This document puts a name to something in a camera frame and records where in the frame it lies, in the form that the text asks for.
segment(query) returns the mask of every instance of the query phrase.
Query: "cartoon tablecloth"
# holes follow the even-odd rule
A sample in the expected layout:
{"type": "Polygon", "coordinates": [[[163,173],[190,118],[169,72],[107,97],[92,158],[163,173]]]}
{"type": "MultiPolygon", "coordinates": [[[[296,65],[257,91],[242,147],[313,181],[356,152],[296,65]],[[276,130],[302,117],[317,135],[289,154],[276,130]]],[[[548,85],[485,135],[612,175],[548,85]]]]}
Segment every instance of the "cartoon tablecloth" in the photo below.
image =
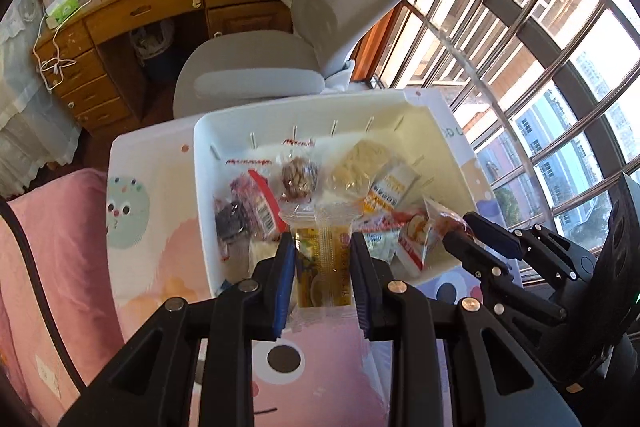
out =
{"type": "MultiPolygon", "coordinates": [[[[504,225],[478,160],[435,89],[407,89],[428,107],[465,176],[478,211],[504,225]]],[[[107,243],[113,298],[125,340],[167,298],[210,298],[200,241],[193,167],[197,116],[119,137],[111,149],[107,243]]],[[[519,279],[518,267],[513,274],[519,279]]],[[[419,286],[451,303],[481,299],[479,282],[461,267],[419,286]]],[[[390,386],[390,346],[369,343],[356,317],[284,331],[277,343],[255,343],[255,424],[384,426],[390,386]]],[[[192,412],[198,404],[198,388],[192,412]]]]}

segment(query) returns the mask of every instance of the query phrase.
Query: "white cloth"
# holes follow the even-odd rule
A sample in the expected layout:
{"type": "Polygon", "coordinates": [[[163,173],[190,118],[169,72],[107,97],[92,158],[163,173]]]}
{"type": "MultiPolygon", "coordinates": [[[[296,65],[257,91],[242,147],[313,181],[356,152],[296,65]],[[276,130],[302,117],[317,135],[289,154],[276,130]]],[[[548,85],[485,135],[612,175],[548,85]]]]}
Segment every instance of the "white cloth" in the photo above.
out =
{"type": "Polygon", "coordinates": [[[0,195],[22,194],[46,162],[69,163],[80,128],[31,60],[39,0],[14,0],[0,22],[0,195]]]}

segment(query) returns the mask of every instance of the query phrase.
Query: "drawer handle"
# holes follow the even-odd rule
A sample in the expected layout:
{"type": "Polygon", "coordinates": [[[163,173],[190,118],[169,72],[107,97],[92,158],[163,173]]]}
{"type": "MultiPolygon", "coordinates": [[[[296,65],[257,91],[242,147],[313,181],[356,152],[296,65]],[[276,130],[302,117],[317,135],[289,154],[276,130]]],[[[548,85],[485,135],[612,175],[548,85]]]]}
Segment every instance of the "drawer handle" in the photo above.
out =
{"type": "Polygon", "coordinates": [[[146,6],[141,6],[140,8],[136,8],[131,12],[132,17],[139,17],[151,11],[151,6],[147,4],[146,6]]]}

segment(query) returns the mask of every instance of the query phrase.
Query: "white label tag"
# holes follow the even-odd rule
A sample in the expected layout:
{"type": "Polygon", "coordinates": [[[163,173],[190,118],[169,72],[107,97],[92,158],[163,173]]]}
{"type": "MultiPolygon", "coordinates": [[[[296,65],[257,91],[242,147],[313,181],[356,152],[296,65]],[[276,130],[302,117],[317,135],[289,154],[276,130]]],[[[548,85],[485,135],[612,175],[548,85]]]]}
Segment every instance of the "white label tag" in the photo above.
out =
{"type": "Polygon", "coordinates": [[[58,387],[58,379],[56,378],[56,374],[47,367],[38,355],[36,355],[36,366],[38,368],[38,374],[42,381],[47,384],[47,387],[51,390],[53,394],[55,394],[58,398],[60,398],[60,388],[58,387]]]}

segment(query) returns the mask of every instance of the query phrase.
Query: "black cable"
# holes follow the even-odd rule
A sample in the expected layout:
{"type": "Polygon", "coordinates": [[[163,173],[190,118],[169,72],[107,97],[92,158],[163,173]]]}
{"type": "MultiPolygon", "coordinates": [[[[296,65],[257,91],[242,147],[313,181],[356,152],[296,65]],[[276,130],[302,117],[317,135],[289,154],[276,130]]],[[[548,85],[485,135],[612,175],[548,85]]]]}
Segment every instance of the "black cable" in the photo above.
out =
{"type": "Polygon", "coordinates": [[[38,308],[40,308],[44,324],[47,327],[47,331],[49,331],[49,336],[51,337],[53,345],[58,352],[58,356],[60,357],[60,360],[62,360],[62,365],[65,366],[66,372],[69,374],[69,377],[75,387],[78,389],[80,394],[82,394],[86,389],[86,385],[84,384],[80,373],[78,373],[73,360],[71,360],[71,356],[66,350],[65,343],[62,341],[62,337],[60,336],[60,331],[58,331],[58,327],[56,326],[56,322],[53,320],[51,308],[49,308],[49,302],[47,302],[47,296],[44,293],[44,288],[40,281],[38,268],[36,267],[36,262],[33,258],[33,252],[31,251],[29,240],[24,233],[20,220],[14,214],[9,203],[4,201],[4,198],[0,198],[0,216],[2,216],[9,226],[9,229],[14,234],[16,243],[18,243],[18,247],[20,247],[20,253],[22,254],[24,265],[27,267],[27,273],[31,281],[31,286],[33,287],[33,293],[35,294],[36,301],[38,302],[38,308]]]}

